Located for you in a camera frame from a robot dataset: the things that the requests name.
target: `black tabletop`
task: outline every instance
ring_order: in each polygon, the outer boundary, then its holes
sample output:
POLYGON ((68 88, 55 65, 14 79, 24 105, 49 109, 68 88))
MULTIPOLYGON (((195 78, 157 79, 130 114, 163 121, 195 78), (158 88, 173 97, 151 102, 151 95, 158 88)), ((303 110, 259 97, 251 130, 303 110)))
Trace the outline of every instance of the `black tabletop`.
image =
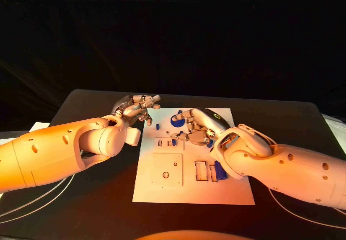
MULTIPOLYGON (((75 90, 53 118, 52 126, 109 114, 115 102, 137 93, 75 90)), ((163 108, 229 108, 235 125, 246 124, 280 144, 288 144, 346 159, 342 147, 314 104, 252 99, 161 95, 163 108)), ((134 127, 143 130, 144 124, 134 127)), ((135 239, 154 233, 203 230, 254 239, 344 239, 346 230, 310 223, 288 214, 274 201, 268 188, 249 178, 255 206, 133 203, 140 145, 125 145, 121 153, 75 175, 56 201, 30 216, 0 225, 0 235, 27 239, 135 239)), ((0 200, 0 213, 26 204, 56 185, 9 192, 0 200)), ((37 201, 29 213, 58 193, 37 201)), ((291 212, 313 221, 346 226, 346 217, 274 193, 291 212)))

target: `black curtain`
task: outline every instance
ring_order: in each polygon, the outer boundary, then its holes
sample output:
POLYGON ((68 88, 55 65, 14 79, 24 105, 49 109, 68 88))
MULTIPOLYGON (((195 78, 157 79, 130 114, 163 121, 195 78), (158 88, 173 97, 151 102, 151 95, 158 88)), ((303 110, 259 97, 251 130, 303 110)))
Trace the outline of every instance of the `black curtain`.
POLYGON ((344 13, 301 1, 0 2, 1 131, 75 89, 303 101, 346 118, 344 13))

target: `wire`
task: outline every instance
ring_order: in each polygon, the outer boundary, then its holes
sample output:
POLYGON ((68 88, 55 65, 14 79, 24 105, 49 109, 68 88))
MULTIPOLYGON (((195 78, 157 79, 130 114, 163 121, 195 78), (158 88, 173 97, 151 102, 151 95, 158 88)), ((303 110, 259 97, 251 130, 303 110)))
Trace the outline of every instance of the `wire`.
POLYGON ((281 205, 280 201, 277 200, 277 198, 275 198, 275 196, 274 196, 274 194, 272 194, 272 190, 271 190, 269 188, 268 188, 268 192, 269 192, 269 194, 271 194, 271 196, 272 196, 277 204, 280 205, 280 207, 281 207, 293 216, 295 216, 297 218, 308 221, 310 223, 318 224, 318 225, 326 226, 326 227, 330 227, 330 228, 336 228, 336 229, 343 229, 343 230, 346 230, 346 227, 343 227, 343 226, 334 226, 334 225, 329 225, 329 224, 320 223, 320 222, 313 221, 313 220, 308 220, 308 219, 306 219, 304 217, 301 217, 301 216, 298 216, 297 214, 294 214, 294 213, 281 205))
POLYGON ((23 217, 29 216, 30 214, 36 213, 40 209, 43 209, 43 208, 56 200, 56 198, 63 194, 65 190, 68 189, 68 187, 69 187, 69 185, 71 185, 71 182, 72 182, 72 180, 73 180, 73 177, 75 177, 75 175, 72 176, 72 178, 71 178, 71 180, 69 180, 69 183, 68 183, 66 187, 63 188, 63 190, 60 191, 59 195, 52 199, 52 201, 50 201, 46 205, 43 205, 43 206, 42 206, 40 208, 37 208, 34 211, 29 212, 26 215, 20 216, 20 217, 9 220, 9 221, 0 222, 0 224, 4 224, 4 223, 9 223, 9 222, 11 222, 11 221, 14 221, 14 220, 17 220, 17 219, 22 219, 23 217))
POLYGON ((30 201, 26 205, 20 206, 19 208, 13 209, 11 211, 3 213, 3 214, 0 215, 0 217, 11 214, 11 213, 16 212, 17 210, 20 210, 22 208, 27 207, 30 204, 33 204, 36 201, 39 201, 39 200, 63 184, 63 182, 65 182, 66 179, 68 179, 68 178, 65 178, 65 179, 59 182, 59 184, 55 186, 55 188, 53 188, 47 193, 45 193, 40 197, 37 197, 37 198, 36 198, 33 201, 30 201))
POLYGON ((343 215, 346 215, 346 212, 342 211, 340 209, 334 208, 334 210, 336 210, 339 213, 342 213, 343 215))

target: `robotic hand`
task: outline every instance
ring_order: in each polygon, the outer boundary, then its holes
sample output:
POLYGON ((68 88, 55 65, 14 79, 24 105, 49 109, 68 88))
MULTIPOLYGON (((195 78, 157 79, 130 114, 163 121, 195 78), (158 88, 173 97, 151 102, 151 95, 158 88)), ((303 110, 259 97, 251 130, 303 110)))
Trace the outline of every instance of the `robotic hand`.
POLYGON ((127 96, 111 114, 24 134, 0 146, 0 193, 50 184, 114 157, 127 143, 138 145, 137 120, 151 117, 147 108, 160 96, 127 96))
POLYGON ((183 118, 190 134, 170 137, 200 146, 215 139, 210 156, 235 179, 251 176, 293 198, 346 210, 346 161, 277 144, 244 124, 231 128, 209 109, 195 108, 173 119, 183 118))

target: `blue object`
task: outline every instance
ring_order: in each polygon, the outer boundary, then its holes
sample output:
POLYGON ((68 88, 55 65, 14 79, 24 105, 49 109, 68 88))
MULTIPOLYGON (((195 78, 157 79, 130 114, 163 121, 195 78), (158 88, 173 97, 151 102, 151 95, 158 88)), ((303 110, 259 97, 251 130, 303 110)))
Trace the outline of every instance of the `blue object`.
POLYGON ((182 119, 182 120, 173 121, 173 117, 170 118, 170 124, 171 124, 173 127, 180 128, 180 127, 186 124, 186 120, 182 119))
POLYGON ((206 146, 207 146, 209 148, 212 148, 212 147, 213 147, 213 144, 215 144, 215 141, 213 141, 213 140, 210 140, 210 142, 207 143, 207 145, 206 145, 206 146))
POLYGON ((215 171, 216 171, 218 180, 228 179, 228 173, 226 173, 225 169, 222 168, 222 164, 218 161, 215 161, 215 171))

